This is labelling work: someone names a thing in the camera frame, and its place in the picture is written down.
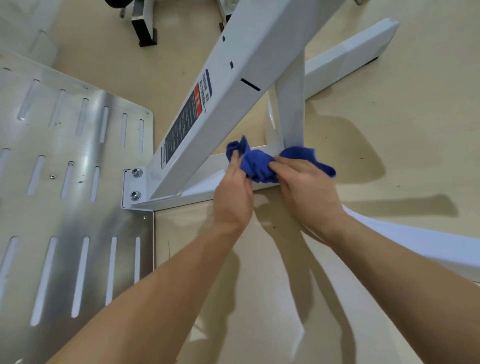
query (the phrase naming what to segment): right hand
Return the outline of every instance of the right hand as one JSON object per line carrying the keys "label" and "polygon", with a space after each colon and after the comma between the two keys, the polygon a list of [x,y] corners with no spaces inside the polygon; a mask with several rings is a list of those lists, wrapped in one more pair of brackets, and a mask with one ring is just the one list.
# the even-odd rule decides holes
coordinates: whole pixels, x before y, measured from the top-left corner
{"label": "right hand", "polygon": [[268,166],[277,173],[290,212],[320,238],[348,218],[331,178],[309,161],[275,157]]}

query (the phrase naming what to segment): floor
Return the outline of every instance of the floor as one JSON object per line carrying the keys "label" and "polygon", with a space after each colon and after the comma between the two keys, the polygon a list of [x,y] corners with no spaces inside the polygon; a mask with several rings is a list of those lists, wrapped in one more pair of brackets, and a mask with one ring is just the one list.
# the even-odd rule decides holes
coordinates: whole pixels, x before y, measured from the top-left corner
{"label": "floor", "polygon": [[[307,59],[386,17],[400,21],[377,61],[306,102],[306,145],[335,166],[342,202],[363,215],[480,237],[480,3],[370,0],[344,6]],[[65,0],[55,68],[145,106],[157,146],[220,31],[215,0],[156,6],[158,45],[98,0]],[[225,143],[264,143],[262,98]],[[211,202],[156,213],[161,264],[211,222]],[[348,268],[300,231],[279,190],[255,214],[209,294],[178,363],[419,363]]]}

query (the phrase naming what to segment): microfiber towel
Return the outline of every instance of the microfiber towel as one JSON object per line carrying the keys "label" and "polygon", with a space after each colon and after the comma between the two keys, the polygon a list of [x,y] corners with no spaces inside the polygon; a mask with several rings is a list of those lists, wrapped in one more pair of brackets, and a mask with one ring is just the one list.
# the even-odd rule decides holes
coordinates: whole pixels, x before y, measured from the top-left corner
{"label": "microfiber towel", "polygon": [[[228,143],[226,155],[229,162],[232,159],[234,150],[239,151],[239,157],[243,155],[240,168],[245,171],[247,176],[250,177],[252,181],[278,183],[276,173],[268,167],[268,163],[274,161],[272,156],[258,149],[250,150],[250,146],[248,145],[248,141],[245,136],[243,136],[240,141]],[[325,172],[328,176],[333,178],[336,175],[334,168],[317,162],[317,159],[315,158],[315,149],[313,148],[292,146],[284,149],[280,153],[280,156],[285,158],[307,160],[313,163],[318,169]]]}

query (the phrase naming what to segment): screw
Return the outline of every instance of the screw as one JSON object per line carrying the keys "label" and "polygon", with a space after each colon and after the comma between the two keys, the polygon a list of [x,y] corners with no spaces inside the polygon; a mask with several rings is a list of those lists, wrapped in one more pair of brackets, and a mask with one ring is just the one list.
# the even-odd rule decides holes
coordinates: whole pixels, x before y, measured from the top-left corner
{"label": "screw", "polygon": [[142,196],[142,194],[139,191],[133,191],[130,194],[130,199],[132,199],[132,201],[138,201],[138,200],[140,200],[141,196]]}
{"label": "screw", "polygon": [[144,171],[142,171],[140,168],[132,169],[132,176],[135,177],[135,178],[140,177],[143,173],[144,173]]}

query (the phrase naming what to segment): white metal frame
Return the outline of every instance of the white metal frame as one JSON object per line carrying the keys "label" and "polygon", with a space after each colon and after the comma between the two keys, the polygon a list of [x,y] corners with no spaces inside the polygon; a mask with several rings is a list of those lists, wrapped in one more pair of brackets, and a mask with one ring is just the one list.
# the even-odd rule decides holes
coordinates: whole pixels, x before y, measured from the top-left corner
{"label": "white metal frame", "polygon": [[[124,172],[122,207],[156,211],[212,199],[228,165],[224,154],[212,152],[267,90],[267,144],[257,149],[276,155],[302,146],[304,100],[375,60],[399,25],[385,19],[305,63],[305,46],[343,2],[242,0],[150,163]],[[254,189],[271,185],[255,183]],[[480,281],[480,239],[348,213]]]}

